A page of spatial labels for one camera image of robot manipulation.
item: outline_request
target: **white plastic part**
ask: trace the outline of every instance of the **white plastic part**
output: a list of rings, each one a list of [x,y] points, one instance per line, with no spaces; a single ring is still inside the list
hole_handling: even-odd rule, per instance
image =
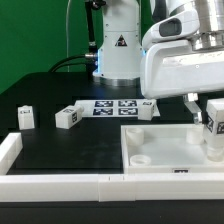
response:
[[[144,144],[132,146],[128,144],[127,130],[140,128],[144,130]],[[207,158],[208,145],[189,144],[186,136],[189,130],[202,130],[197,125],[135,125],[121,127],[122,156],[125,174],[157,174],[161,173],[222,173],[224,160],[211,164]],[[132,166],[130,160],[135,155],[151,158],[150,166]]]
[[[32,106],[18,107],[18,120],[20,130],[35,128],[33,107]]]
[[[130,158],[131,166],[145,167],[151,164],[151,158],[145,155],[135,155]]]
[[[1,202],[98,201],[98,175],[0,177]]]
[[[151,13],[153,14],[156,6],[156,0],[150,0],[150,5],[151,5]]]
[[[151,5],[151,11],[152,13],[155,10],[155,2],[160,0],[150,0]],[[192,0],[166,0],[166,6],[169,11],[169,13],[173,12],[176,8],[180,7],[181,5],[184,5],[186,3],[191,2]]]
[[[160,34],[160,25],[173,19],[178,19],[181,22],[181,33],[179,35],[162,37]],[[195,9],[187,10],[152,26],[143,37],[142,47],[144,50],[148,50],[155,43],[177,40],[191,36],[196,33],[199,28],[200,22],[197,11]]]
[[[104,42],[98,53],[95,77],[133,80],[140,77],[139,5],[136,0],[106,0],[103,11]]]
[[[158,99],[221,90],[223,56],[223,51],[195,53],[187,40],[155,44],[141,62],[142,94]]]
[[[195,128],[187,130],[186,141],[192,145],[201,145],[205,139],[203,137],[204,125],[198,125]]]
[[[5,175],[23,148],[20,133],[10,133],[0,145],[0,175]]]
[[[155,112],[156,100],[145,100],[138,106],[138,119],[151,121]]]
[[[129,128],[126,135],[128,145],[140,146],[144,143],[144,131],[141,128]]]
[[[99,201],[135,201],[135,176],[99,175]]]
[[[69,129],[82,120],[82,106],[68,106],[55,114],[56,127]]]
[[[204,138],[211,148],[219,151],[219,148],[224,147],[224,99],[208,100],[206,111],[208,123],[204,129]]]
[[[208,159],[214,162],[223,161],[223,153],[224,153],[223,147],[222,148],[208,147],[208,150],[207,150]]]
[[[172,13],[178,7],[185,5],[189,2],[192,2],[192,0],[166,0],[167,9],[169,13]]]

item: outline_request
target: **white block with marker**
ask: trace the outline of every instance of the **white block with marker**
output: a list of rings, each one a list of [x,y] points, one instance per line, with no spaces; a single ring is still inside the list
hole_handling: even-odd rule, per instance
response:
[[[35,128],[33,107],[32,106],[18,107],[18,120],[20,130]]]
[[[55,114],[56,127],[69,129],[82,120],[82,106],[68,106]]]

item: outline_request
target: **green backdrop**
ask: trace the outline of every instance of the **green backdrop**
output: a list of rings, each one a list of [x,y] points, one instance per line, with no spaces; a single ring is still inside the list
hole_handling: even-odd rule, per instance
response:
[[[149,0],[141,0],[142,35],[151,25]],[[69,54],[88,51],[84,0],[69,11]],[[68,0],[0,1],[0,93],[21,77],[45,72],[67,56]],[[102,43],[102,18],[94,12],[96,40]]]

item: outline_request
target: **circular hole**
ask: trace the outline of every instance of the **circular hole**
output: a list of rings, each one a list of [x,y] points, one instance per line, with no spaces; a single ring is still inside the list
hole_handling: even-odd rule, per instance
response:
[[[131,166],[149,166],[151,158],[145,155],[135,155],[130,158]]]

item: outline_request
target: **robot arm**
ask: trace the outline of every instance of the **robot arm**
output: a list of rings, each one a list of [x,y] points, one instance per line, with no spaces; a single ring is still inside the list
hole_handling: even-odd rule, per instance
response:
[[[142,46],[148,50],[155,43],[186,38],[196,33],[199,27],[197,11],[187,10],[152,26],[145,34]]]

